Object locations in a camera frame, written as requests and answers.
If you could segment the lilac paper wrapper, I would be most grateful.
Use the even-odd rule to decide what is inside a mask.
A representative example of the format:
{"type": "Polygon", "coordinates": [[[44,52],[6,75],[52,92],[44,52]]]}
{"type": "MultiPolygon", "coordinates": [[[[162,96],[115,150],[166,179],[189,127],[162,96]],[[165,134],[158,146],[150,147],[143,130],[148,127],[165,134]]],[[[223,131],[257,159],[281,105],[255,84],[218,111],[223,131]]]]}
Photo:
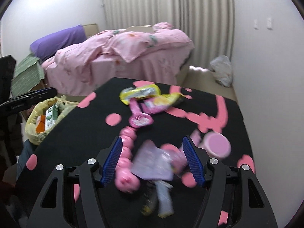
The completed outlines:
{"type": "Polygon", "coordinates": [[[164,144],[158,148],[153,141],[145,141],[132,161],[131,172],[143,180],[171,181],[188,162],[182,148],[164,144]]]}

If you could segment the yellow white snack wrapper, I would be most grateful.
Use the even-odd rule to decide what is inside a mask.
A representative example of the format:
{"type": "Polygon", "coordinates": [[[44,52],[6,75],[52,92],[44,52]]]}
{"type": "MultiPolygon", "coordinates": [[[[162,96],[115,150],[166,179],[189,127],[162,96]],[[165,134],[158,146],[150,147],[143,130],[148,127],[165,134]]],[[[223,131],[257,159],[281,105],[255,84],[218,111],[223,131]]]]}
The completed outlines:
{"type": "Polygon", "coordinates": [[[126,88],[120,93],[122,103],[129,105],[131,99],[145,99],[155,97],[161,94],[159,87],[155,84],[149,84],[137,88],[126,88]]]}

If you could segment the beige pleated curtain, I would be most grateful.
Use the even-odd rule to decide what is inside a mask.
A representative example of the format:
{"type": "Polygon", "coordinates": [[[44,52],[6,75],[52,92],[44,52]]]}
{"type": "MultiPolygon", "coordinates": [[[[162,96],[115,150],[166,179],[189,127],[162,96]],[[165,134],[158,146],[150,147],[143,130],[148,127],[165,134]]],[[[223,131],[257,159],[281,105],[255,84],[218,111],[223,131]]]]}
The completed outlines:
{"type": "Polygon", "coordinates": [[[103,0],[110,28],[168,22],[194,43],[192,64],[207,68],[214,58],[230,57],[234,0],[103,0]]]}

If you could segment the white plastic bag on floor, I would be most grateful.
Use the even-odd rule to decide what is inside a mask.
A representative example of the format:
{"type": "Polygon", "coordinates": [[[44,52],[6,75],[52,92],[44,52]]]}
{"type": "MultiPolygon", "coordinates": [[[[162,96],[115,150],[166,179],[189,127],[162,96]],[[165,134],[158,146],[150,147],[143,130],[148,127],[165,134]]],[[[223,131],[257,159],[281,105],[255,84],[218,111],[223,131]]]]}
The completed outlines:
{"type": "Polygon", "coordinates": [[[226,88],[232,86],[233,70],[230,59],[225,55],[214,58],[209,63],[209,70],[212,72],[216,82],[226,88]]]}

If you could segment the yellow pink snack packet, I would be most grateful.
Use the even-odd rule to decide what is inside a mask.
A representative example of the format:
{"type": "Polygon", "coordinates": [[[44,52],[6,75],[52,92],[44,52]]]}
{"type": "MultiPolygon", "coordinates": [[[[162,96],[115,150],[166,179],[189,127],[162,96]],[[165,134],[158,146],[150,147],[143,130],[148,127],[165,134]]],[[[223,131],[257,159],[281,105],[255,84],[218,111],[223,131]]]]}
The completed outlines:
{"type": "Polygon", "coordinates": [[[181,93],[162,94],[144,100],[141,107],[147,114],[158,114],[168,110],[176,104],[179,104],[184,99],[185,95],[181,93]]]}

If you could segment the pink round lid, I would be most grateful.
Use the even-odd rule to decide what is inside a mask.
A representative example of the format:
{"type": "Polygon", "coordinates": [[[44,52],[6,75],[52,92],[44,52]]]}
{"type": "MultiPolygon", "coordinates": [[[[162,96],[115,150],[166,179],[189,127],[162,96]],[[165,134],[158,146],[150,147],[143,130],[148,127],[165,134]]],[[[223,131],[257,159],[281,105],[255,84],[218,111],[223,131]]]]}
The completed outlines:
{"type": "Polygon", "coordinates": [[[210,158],[223,160],[231,153],[231,144],[228,139],[217,132],[208,132],[198,144],[198,148],[204,149],[210,158]]]}

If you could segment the white wall socket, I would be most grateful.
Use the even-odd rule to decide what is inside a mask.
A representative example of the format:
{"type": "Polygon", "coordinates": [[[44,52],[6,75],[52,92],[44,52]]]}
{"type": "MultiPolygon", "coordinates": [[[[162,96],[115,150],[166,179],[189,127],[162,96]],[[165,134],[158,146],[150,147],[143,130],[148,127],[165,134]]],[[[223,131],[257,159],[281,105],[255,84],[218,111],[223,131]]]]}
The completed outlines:
{"type": "Polygon", "coordinates": [[[268,17],[266,19],[266,27],[268,30],[273,30],[273,18],[272,17],[268,17]]]}

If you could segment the pink purple snack packet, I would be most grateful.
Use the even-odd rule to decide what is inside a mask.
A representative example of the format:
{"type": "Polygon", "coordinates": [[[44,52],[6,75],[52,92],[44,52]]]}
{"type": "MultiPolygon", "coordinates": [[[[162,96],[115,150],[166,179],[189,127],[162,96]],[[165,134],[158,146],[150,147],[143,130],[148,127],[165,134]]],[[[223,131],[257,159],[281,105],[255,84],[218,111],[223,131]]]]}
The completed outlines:
{"type": "Polygon", "coordinates": [[[136,99],[132,98],[130,100],[129,108],[132,112],[132,115],[129,118],[129,123],[133,128],[138,129],[153,124],[153,118],[149,114],[141,111],[136,99]]]}

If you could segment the green checked cloth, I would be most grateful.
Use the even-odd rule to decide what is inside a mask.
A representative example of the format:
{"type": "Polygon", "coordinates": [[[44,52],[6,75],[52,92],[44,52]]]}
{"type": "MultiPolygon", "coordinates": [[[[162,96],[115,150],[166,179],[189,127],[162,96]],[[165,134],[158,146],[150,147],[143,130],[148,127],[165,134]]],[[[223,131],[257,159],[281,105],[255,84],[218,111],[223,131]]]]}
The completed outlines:
{"type": "Polygon", "coordinates": [[[29,92],[44,78],[41,60],[33,54],[29,54],[15,68],[11,83],[12,96],[29,92]]]}

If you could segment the bed with pink duvet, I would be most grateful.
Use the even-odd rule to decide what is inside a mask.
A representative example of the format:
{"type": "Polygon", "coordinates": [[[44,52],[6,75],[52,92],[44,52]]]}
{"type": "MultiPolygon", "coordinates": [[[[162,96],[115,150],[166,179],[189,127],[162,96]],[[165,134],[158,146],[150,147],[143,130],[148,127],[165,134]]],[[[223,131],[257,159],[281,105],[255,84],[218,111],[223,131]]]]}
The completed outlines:
{"type": "Polygon", "coordinates": [[[165,22],[149,31],[102,31],[58,50],[41,67],[58,93],[87,96],[114,77],[176,84],[193,49],[182,30],[165,22]]]}

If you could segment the green white milk carton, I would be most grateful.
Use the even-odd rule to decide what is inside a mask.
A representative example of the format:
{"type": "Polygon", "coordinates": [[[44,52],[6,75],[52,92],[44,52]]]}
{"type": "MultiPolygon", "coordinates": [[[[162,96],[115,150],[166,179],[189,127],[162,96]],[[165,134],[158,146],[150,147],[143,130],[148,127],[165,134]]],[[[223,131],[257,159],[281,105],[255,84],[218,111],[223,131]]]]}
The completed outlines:
{"type": "Polygon", "coordinates": [[[56,103],[46,110],[46,114],[45,114],[46,131],[56,123],[58,115],[59,115],[59,107],[56,103]]]}

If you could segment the orange plastic bag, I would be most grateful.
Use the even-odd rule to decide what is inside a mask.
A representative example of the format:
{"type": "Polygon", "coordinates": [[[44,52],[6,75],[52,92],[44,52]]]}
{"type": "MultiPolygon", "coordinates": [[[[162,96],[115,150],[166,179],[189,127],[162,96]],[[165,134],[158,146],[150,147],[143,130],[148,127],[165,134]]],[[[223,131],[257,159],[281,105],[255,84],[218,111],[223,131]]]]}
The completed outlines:
{"type": "Polygon", "coordinates": [[[36,133],[42,133],[45,131],[45,115],[39,115],[36,120],[36,133]]]}

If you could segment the purple pillow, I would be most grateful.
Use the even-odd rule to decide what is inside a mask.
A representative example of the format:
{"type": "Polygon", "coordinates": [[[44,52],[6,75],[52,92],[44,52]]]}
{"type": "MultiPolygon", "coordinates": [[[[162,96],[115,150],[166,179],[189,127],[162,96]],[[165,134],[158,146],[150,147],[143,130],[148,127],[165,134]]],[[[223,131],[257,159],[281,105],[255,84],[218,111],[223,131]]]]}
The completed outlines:
{"type": "Polygon", "coordinates": [[[55,53],[73,44],[82,43],[87,39],[82,25],[70,27],[35,40],[30,45],[31,53],[41,61],[55,55],[55,53]]]}

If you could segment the yellow plastic trash bag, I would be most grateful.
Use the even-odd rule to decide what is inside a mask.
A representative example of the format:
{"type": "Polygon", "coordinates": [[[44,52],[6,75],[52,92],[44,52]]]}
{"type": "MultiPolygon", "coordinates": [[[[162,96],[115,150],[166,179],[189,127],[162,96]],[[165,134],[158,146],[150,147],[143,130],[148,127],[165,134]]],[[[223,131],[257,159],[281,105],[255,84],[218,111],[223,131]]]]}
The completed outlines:
{"type": "Polygon", "coordinates": [[[29,141],[36,146],[40,145],[53,128],[78,104],[67,101],[65,96],[39,102],[25,125],[25,133],[29,141]]]}

